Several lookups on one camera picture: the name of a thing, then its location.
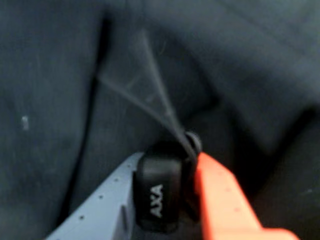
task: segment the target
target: dark fabric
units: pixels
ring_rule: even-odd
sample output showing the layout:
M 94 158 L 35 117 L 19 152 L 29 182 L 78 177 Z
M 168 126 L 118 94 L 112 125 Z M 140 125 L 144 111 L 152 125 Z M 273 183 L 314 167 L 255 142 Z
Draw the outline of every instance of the dark fabric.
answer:
M 316 0 L 0 1 L 1 239 L 44 238 L 168 134 L 97 76 L 132 13 L 151 29 L 183 124 L 237 175 L 262 223 L 318 239 Z M 199 228 L 140 234 L 196 239 Z

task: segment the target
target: gray plastic part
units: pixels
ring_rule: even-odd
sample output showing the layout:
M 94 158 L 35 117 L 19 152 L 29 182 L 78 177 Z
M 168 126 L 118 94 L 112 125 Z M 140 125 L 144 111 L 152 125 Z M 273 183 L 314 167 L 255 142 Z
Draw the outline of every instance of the gray plastic part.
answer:
M 133 174 L 143 153 L 127 158 L 47 240 L 129 240 L 135 225 Z

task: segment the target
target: white speck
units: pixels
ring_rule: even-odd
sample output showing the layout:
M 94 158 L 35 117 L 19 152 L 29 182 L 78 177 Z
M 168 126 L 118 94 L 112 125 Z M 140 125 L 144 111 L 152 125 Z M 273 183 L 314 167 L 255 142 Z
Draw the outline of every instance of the white speck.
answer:
M 309 188 L 308 190 L 304 191 L 301 193 L 302 196 L 307 195 L 307 194 L 312 194 L 313 190 Z
M 23 116 L 21 118 L 21 123 L 22 123 L 22 129 L 24 131 L 28 131 L 29 130 L 29 117 L 28 116 Z

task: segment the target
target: orange plastic part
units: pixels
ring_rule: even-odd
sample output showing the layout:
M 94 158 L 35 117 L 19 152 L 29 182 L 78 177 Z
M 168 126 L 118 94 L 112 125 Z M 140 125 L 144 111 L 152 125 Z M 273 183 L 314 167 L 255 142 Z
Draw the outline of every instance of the orange plastic part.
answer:
M 195 191 L 204 240 L 298 240 L 288 230 L 263 228 L 235 176 L 205 153 L 198 158 Z

